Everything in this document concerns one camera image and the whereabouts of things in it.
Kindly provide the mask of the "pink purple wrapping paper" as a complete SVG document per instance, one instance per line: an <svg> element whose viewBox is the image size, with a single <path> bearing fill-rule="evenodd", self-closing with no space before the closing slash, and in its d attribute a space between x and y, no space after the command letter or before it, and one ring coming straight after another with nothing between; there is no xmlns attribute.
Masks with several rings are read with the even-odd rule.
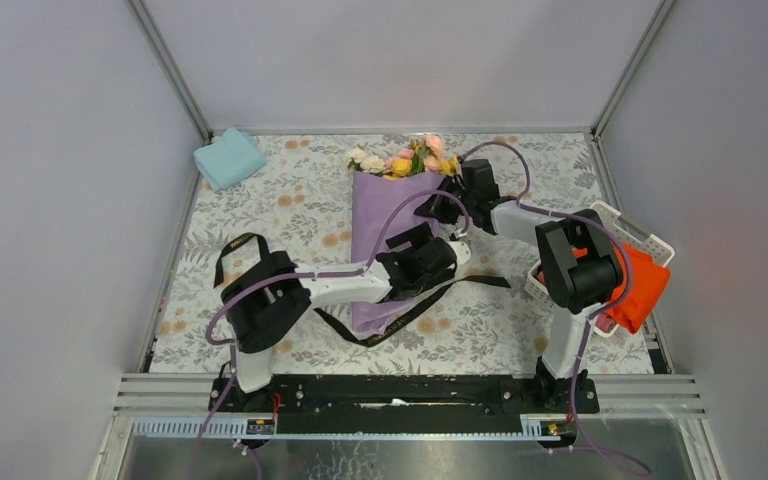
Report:
<svg viewBox="0 0 768 480"><path fill-rule="evenodd" d="M396 207L407 197L426 190L435 190L443 177L433 172L388 180L368 173L353 174L351 212L351 260L365 262L368 258L388 249L385 243L377 245L379 235L385 239L427 223L437 234L439 222L419 217L414 211L427 199L415 198L400 212ZM363 337L383 332L394 319L407 311L414 300L386 302L382 304L354 303L351 307L351 326Z"/></svg>

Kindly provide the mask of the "black ribbon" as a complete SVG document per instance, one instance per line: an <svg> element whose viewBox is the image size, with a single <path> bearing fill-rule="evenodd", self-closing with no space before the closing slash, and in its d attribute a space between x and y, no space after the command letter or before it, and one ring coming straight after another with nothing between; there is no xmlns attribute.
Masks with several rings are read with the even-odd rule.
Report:
<svg viewBox="0 0 768 480"><path fill-rule="evenodd" d="M259 254L258 262L262 258L262 251L264 249L269 249L269 251L275 252L270 250L268 242L266 241L264 236L256 233L247 232L245 234L242 234L234 238L232 241L226 244L221 250L220 255L222 257L226 257L229 254L237 251L241 247L245 246L250 241L256 241L257 243L257 251ZM230 284L226 284L224 280L225 280L224 265L221 261L218 261L215 266L214 284L222 289L221 293L225 288L227 288L232 282L235 281L234 280ZM451 288L451 286L459 282L459 280L460 280L459 277L457 277L455 273L455 277L452 280L418 297L412 298L417 301L416 304L412 305L412 307L410 307L407 311L397 316L394 319L394 321L390 323L390 325L387 326L383 332L379 334L369 335L366 337L363 337L360 334L354 332L352 328L348 328L335 316L326 312L325 309L327 306L316 308L310 312L316 313L344 340L350 343L353 343L355 345L363 346L365 348L372 348L384 342L385 340L389 339L395 333L399 332L404 327L412 323L416 318L422 316L428 309L433 307L439 300L441 300L446 295L446 293ZM214 314L214 317L209 321L208 326L206 327L206 330L205 330L205 338L208 341L208 343L211 345L219 346L222 343L222 341L216 338L214 335L214 329L220 319L226 319L223 314L223 303L220 309ZM233 335L232 337L225 339L224 342L225 344L230 345L234 348Z"/></svg>

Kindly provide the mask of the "white fake flower stem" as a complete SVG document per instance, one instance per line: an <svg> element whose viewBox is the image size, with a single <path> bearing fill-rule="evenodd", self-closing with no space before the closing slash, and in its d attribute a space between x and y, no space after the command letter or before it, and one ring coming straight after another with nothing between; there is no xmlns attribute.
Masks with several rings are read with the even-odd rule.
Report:
<svg viewBox="0 0 768 480"><path fill-rule="evenodd" d="M346 154L347 168L350 171L383 175L387 172L387 162L378 155L368 152L362 147L355 147Z"/></svg>

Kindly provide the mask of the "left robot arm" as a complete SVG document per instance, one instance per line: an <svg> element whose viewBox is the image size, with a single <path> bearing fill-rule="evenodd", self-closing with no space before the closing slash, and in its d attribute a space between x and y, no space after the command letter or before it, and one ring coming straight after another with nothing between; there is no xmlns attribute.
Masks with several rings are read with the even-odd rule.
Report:
<svg viewBox="0 0 768 480"><path fill-rule="evenodd" d="M452 280L471 257L468 244L434 235L426 223L385 241L367 265L313 267L285 251L262 251L261 260L221 293L233 329L232 398L248 411L269 401L272 347L306 313L345 303L386 304L418 297Z"/></svg>

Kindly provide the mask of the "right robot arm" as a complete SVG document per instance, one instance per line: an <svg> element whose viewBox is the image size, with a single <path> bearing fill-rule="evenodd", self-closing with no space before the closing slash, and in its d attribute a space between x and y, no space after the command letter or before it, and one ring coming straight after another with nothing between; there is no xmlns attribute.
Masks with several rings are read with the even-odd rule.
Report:
<svg viewBox="0 0 768 480"><path fill-rule="evenodd" d="M592 208L554 212L501 195L485 159L468 161L460 174L420 197L414 211L419 217L450 225L466 220L488 234L537 248L553 320L537 362L533 396L543 410L561 410L573 398L592 321L625 279L627 254L619 238Z"/></svg>

